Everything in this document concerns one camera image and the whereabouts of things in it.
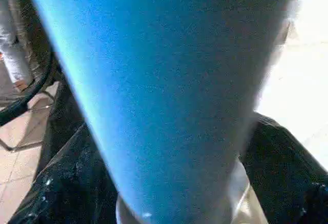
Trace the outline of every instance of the tiled floor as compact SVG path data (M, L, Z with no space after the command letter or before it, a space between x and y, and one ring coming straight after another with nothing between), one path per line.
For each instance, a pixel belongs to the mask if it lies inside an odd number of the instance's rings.
M47 90L55 94L57 84ZM29 102L30 109L50 105L52 100L38 94ZM50 109L26 112L0 128L0 138L9 146L27 145L42 141ZM40 147L7 152L0 148L0 224L6 223L25 197L33 181Z

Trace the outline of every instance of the black hose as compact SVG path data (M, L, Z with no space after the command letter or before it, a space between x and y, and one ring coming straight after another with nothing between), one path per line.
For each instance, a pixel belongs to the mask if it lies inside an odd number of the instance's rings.
M28 110L27 103L32 99L32 97L34 97L39 92L39 90L45 84L50 74L52 58L53 51L50 50L49 61L46 66L45 73L41 77L41 79L35 84L35 87L32 89L32 91L28 93L25 97L20 98L16 102L8 105L6 108L0 111L0 126L5 125L6 123L10 122L11 120L15 119L16 117L20 116Z

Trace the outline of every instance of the blue tube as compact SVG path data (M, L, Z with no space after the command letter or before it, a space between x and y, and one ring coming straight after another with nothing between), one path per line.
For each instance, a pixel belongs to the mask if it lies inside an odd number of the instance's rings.
M286 0L34 2L130 210L223 222Z

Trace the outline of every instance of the black plastic sheet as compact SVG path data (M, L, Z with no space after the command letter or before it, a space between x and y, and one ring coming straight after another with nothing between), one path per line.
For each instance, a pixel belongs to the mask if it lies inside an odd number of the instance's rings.
M9 223L116 223L115 186L66 85L59 88L40 158Z

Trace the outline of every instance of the gray pants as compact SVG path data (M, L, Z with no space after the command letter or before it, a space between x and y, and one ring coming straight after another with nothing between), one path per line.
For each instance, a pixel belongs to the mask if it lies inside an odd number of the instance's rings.
M33 81L33 77L25 51L17 40L8 0L0 0L0 52L11 82L19 91L25 89Z

